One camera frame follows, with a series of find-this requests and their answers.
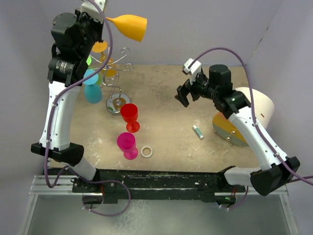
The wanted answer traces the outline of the pink plastic wine glass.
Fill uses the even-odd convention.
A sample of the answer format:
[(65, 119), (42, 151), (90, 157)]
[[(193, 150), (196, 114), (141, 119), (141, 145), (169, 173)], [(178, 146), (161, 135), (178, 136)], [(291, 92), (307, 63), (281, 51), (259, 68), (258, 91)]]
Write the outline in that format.
[(127, 160), (134, 160), (138, 156), (138, 149), (136, 148), (136, 139), (132, 133), (121, 133), (117, 138), (117, 145), (123, 152)]

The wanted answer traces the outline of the orange wine glass front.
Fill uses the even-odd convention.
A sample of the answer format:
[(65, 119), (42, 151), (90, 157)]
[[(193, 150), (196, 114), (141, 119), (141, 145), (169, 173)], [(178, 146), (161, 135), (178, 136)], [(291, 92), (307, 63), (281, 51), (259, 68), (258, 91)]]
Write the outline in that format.
[[(107, 59), (107, 55), (105, 54), (106, 49), (108, 48), (108, 43), (103, 42), (96, 42), (92, 47), (92, 51), (95, 53), (100, 53), (100, 63), (103, 63)], [(113, 77), (116, 74), (116, 70), (114, 69), (106, 69), (101, 71), (102, 75), (107, 77)]]

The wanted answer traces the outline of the orange wine glass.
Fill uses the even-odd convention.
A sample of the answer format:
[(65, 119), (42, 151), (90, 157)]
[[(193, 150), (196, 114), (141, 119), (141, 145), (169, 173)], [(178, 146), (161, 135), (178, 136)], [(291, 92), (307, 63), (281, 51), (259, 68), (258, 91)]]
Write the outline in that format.
[(113, 23), (117, 30), (125, 37), (137, 42), (141, 42), (144, 38), (148, 20), (137, 15), (121, 15), (115, 18), (106, 17)]
[[(92, 47), (92, 51), (95, 53), (100, 53), (100, 63), (103, 63), (107, 59), (107, 55), (105, 54), (106, 49), (108, 48), (108, 43), (103, 42), (96, 42)], [(114, 69), (106, 69), (101, 71), (102, 75), (107, 77), (113, 77), (116, 74), (116, 70)]]

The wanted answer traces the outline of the blue plastic wine glass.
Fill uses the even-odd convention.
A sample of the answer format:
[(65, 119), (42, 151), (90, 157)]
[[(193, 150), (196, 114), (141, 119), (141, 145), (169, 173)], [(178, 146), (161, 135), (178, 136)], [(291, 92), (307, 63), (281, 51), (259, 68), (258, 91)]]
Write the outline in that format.
[(85, 85), (84, 95), (86, 101), (91, 104), (97, 104), (102, 100), (102, 92), (99, 85), (97, 84), (98, 79), (99, 76), (98, 74), (96, 74), (83, 82), (83, 84)]

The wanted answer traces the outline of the green plastic wine glass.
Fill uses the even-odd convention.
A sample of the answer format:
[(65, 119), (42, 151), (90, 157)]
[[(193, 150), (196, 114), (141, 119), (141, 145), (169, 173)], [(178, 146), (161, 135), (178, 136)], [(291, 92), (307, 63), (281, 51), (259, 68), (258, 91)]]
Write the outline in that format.
[[(99, 61), (95, 57), (89, 55), (88, 58), (87, 58), (87, 65), (89, 66), (88, 69), (92, 70), (94, 72), (94, 71), (97, 71), (102, 66), (102, 63), (101, 63), (101, 61)], [(102, 75), (100, 73), (98, 73), (97, 76), (98, 76), (98, 80), (97, 80), (96, 84), (100, 88), (102, 88), (103, 87), (103, 85), (102, 85)]]

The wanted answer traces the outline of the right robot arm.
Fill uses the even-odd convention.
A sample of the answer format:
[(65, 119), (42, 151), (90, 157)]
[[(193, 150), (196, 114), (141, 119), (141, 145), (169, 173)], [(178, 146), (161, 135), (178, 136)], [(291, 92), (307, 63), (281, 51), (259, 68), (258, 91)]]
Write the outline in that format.
[(178, 86), (175, 98), (184, 107), (189, 105), (189, 94), (193, 101), (200, 97), (211, 99), (215, 108), (242, 134), (259, 162), (256, 169), (234, 166), (225, 169), (224, 175), (217, 180), (218, 188), (230, 191), (235, 185), (249, 186), (266, 196), (289, 183), (293, 178), (290, 171), (297, 171), (300, 161), (297, 157), (289, 157), (261, 123), (252, 119), (250, 100), (241, 91), (233, 89), (229, 68), (212, 65), (206, 76), (201, 63), (190, 59), (183, 65), (182, 71), (190, 77)]

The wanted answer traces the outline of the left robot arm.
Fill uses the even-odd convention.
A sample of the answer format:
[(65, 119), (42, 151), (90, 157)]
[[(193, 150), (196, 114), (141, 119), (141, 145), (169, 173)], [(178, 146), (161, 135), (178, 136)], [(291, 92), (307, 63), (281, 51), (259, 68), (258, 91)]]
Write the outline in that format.
[(88, 69), (87, 58), (95, 42), (101, 40), (103, 24), (88, 13), (75, 10), (53, 19), (51, 35), (54, 44), (48, 64), (49, 103), (45, 127), (31, 152), (68, 164), (85, 178), (83, 185), (90, 191), (99, 190), (101, 181), (96, 168), (84, 157), (84, 147), (70, 141), (74, 104), (81, 85), (76, 85)]

